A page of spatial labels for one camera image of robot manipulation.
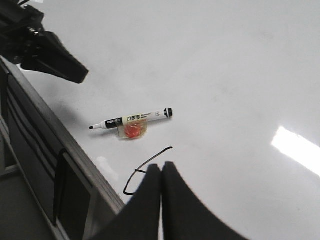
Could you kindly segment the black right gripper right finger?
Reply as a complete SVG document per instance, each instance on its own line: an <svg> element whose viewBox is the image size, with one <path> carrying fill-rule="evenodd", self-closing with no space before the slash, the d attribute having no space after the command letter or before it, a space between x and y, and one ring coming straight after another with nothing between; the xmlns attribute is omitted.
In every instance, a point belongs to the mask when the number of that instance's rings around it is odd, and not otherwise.
<svg viewBox="0 0 320 240"><path fill-rule="evenodd" d="M165 240L244 240L192 192L173 162L162 169L162 224Z"/></svg>

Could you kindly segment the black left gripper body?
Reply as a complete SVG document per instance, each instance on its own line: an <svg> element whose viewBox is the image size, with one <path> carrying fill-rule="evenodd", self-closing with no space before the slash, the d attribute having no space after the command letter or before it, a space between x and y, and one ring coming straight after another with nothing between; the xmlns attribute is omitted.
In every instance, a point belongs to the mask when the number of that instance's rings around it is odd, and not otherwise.
<svg viewBox="0 0 320 240"><path fill-rule="evenodd" d="M18 0L0 2L0 55L13 64L20 64L25 48L36 32L42 30L44 13Z"/></svg>

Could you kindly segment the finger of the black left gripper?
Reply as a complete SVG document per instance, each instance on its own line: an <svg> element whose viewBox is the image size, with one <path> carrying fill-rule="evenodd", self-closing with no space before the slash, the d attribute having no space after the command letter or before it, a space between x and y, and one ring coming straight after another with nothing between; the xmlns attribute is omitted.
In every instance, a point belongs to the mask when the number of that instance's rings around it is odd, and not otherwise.
<svg viewBox="0 0 320 240"><path fill-rule="evenodd" d="M20 66L81 84L89 70L73 57L53 32L42 31L24 45Z"/></svg>

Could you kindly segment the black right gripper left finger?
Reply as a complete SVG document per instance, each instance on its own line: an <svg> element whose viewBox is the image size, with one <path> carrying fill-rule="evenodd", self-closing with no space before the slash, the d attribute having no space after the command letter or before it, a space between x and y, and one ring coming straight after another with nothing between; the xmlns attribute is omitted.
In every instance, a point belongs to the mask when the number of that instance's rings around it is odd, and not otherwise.
<svg viewBox="0 0 320 240"><path fill-rule="evenodd" d="M121 212L93 240L157 240L161 205L161 170L148 166L145 177Z"/></svg>

